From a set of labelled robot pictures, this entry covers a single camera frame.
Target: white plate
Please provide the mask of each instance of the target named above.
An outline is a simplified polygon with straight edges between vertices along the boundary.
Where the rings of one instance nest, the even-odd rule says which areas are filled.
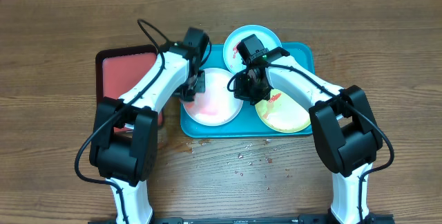
[[[227,37],[227,40],[224,43],[224,48],[222,49],[224,63],[233,74],[246,68],[246,66],[242,64],[242,58],[236,49],[236,46],[241,40],[252,34],[255,34],[262,42],[262,45],[269,50],[281,47],[281,41],[279,38],[268,28],[257,25],[248,25],[237,28],[229,35],[229,37]]]
[[[242,100],[227,90],[233,75],[222,68],[206,68],[206,91],[197,93],[193,102],[183,102],[184,110],[196,122],[207,126],[226,124],[239,114]]]

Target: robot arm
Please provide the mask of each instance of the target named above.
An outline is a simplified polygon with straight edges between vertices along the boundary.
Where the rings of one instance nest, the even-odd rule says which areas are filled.
[[[91,165],[98,168],[100,176],[122,189],[128,220],[123,219],[119,193],[112,188],[118,224],[151,222],[153,210],[147,197],[147,178],[156,159],[158,112],[172,95],[191,101],[196,93],[204,92],[204,72],[199,68],[208,42],[209,37],[202,30],[189,28],[183,42],[161,46],[165,64],[160,76],[132,104],[130,111],[92,139]],[[152,82],[161,67],[158,55],[152,69],[119,100],[105,97],[97,106],[94,131]],[[113,132],[113,127],[124,125],[134,129],[132,139]]]
[[[268,100],[270,90],[277,88],[309,111],[316,150],[324,165],[333,172],[331,213],[339,223],[359,223],[359,177],[372,168],[382,139],[373,127],[352,115],[342,101],[349,102],[376,123],[364,92],[357,86],[343,89],[320,79],[281,47],[266,49],[255,35],[243,39],[237,49],[248,69],[236,75],[235,96],[256,104]],[[320,87],[340,100],[323,93]],[[338,119],[341,117],[353,117],[353,122],[340,128]],[[369,214],[366,197],[367,176],[362,188],[363,218]]]

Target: wire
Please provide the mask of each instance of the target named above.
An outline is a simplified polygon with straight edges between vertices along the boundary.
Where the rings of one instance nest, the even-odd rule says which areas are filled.
[[[202,60],[200,67],[202,67],[204,64],[206,64],[210,53],[212,52],[212,42],[209,39],[209,53],[207,54],[207,56]]]
[[[365,115],[363,115],[360,111],[358,111],[357,109],[355,109],[349,102],[346,102],[345,100],[341,99],[340,97],[338,97],[338,95],[333,94],[332,92],[328,91],[324,86],[322,86],[321,84],[319,84],[317,81],[313,80],[310,76],[308,76],[306,73],[300,71],[297,68],[294,68],[292,66],[283,66],[283,65],[278,65],[278,64],[264,64],[261,66],[258,66],[256,68],[268,68],[268,67],[274,67],[274,68],[285,68],[289,71],[293,71],[296,72],[300,75],[302,75],[305,79],[307,79],[309,82],[311,82],[313,85],[315,85],[316,87],[318,87],[322,92],[328,94],[331,97],[334,97],[336,99],[338,99],[339,101],[341,101],[350,111],[352,111],[353,113],[355,113],[357,116],[363,118],[365,121],[368,122],[368,124],[370,124],[381,136],[382,139],[384,139],[385,144],[388,147],[388,150],[390,151],[390,159],[388,160],[388,162],[386,162],[384,165],[381,165],[379,167],[370,169],[364,173],[361,174],[360,178],[359,178],[359,188],[358,188],[358,211],[359,211],[359,218],[361,220],[361,223],[364,223],[364,218],[363,218],[363,210],[362,210],[362,184],[364,181],[364,177],[366,177],[366,175],[376,172],[376,171],[380,171],[383,169],[387,169],[394,160],[394,150],[393,150],[393,146],[392,143],[390,142],[390,140],[387,138],[387,136],[385,135],[385,133],[383,133],[383,131],[381,129],[379,129],[379,127],[374,124],[371,120],[369,120]],[[230,84],[232,83],[232,81],[241,73],[244,73],[246,71],[248,71],[249,68],[243,69],[240,72],[236,73],[230,80],[229,83],[227,84],[227,90],[230,92],[234,92],[235,89],[231,90],[230,89]]]
[[[163,34],[161,33],[155,26],[153,26],[152,24],[148,23],[147,21],[144,21],[143,19],[138,19],[137,20],[138,26],[141,28],[141,30],[144,32],[144,34],[146,34],[146,36],[151,40],[151,42],[153,43],[154,47],[156,47],[158,53],[161,56],[161,66],[160,66],[160,70],[158,71],[158,73],[155,75],[155,77],[127,104],[125,104],[119,111],[115,112],[114,114],[112,114],[112,116],[109,117],[109,119],[107,119],[107,121],[105,121],[105,123],[103,123],[100,127],[97,128],[97,130],[95,130],[88,139],[86,139],[86,141],[84,142],[84,144],[80,147],[80,149],[77,152],[77,155],[75,156],[75,163],[74,163],[74,168],[75,168],[75,173],[77,174],[77,176],[82,179],[83,181],[86,181],[88,183],[97,183],[97,184],[102,184],[102,185],[110,185],[112,187],[114,187],[117,190],[117,193],[119,194],[119,200],[121,202],[121,209],[122,209],[122,214],[123,214],[123,220],[124,222],[126,222],[126,224],[129,224],[129,220],[128,220],[128,216],[126,214],[126,208],[124,207],[124,197],[123,197],[123,193],[122,193],[122,188],[111,181],[106,181],[106,180],[98,180],[98,179],[92,179],[92,178],[88,178],[85,177],[79,170],[79,161],[81,158],[81,155],[83,154],[84,150],[86,149],[86,147],[90,144],[91,140],[104,128],[107,127],[109,124],[114,125],[116,119],[123,114],[124,112],[126,112],[133,103],[135,103],[137,100],[139,100],[141,98],[141,96],[143,96],[143,94],[153,85],[153,83],[155,83],[155,81],[158,79],[158,77],[161,75],[162,71],[164,70],[164,65],[166,63],[166,60],[164,58],[164,54],[163,52],[160,50],[160,47],[158,46],[157,42],[151,37],[151,35],[147,32],[147,30],[143,27],[143,24],[146,24],[147,26],[151,27],[153,30],[155,30],[156,32],[158,32],[161,36],[163,36],[163,38],[165,38],[165,40],[169,41],[169,39]]]
[[[146,34],[146,36],[151,40],[151,42],[153,43],[153,45],[157,48],[158,44],[156,44],[155,41],[153,41],[153,38],[147,33],[146,29],[141,25],[141,23],[146,24],[147,26],[151,27],[154,31],[156,31],[158,34],[160,34],[167,42],[171,42],[171,40],[169,40],[165,34],[163,34],[160,30],[157,29],[157,27],[153,26],[152,24],[150,24],[149,22],[147,22],[144,19],[138,19],[137,20],[138,26],[141,28],[141,30],[144,32],[144,34]]]

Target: blue tray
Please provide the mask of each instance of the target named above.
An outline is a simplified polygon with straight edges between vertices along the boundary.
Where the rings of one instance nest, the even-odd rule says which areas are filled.
[[[206,64],[201,68],[227,67],[222,58],[223,44],[212,46],[212,53]],[[295,57],[296,61],[308,71],[315,73],[313,54],[309,47],[298,42],[282,43],[282,47]],[[310,135],[311,126],[295,133],[280,133],[265,125],[256,113],[255,106],[244,102],[239,114],[229,123],[217,127],[208,127],[197,123],[186,113],[181,105],[181,128],[185,134],[192,138],[235,138],[235,137],[269,137],[269,136],[305,136]]]

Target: wooden table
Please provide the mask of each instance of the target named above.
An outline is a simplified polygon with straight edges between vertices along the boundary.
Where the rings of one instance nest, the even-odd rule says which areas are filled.
[[[397,223],[440,223],[442,0],[0,0],[0,223],[115,215],[109,187],[78,179],[73,161],[93,126],[95,55],[148,43],[140,17],[174,40],[195,26],[219,44],[260,24],[310,46],[320,77],[365,90],[396,150],[392,167],[370,176],[370,210]],[[312,137],[193,140],[178,107],[165,107],[167,145],[150,177],[157,216],[327,211],[332,177]],[[387,158],[384,146],[375,166]],[[87,155],[81,170],[97,176]]]

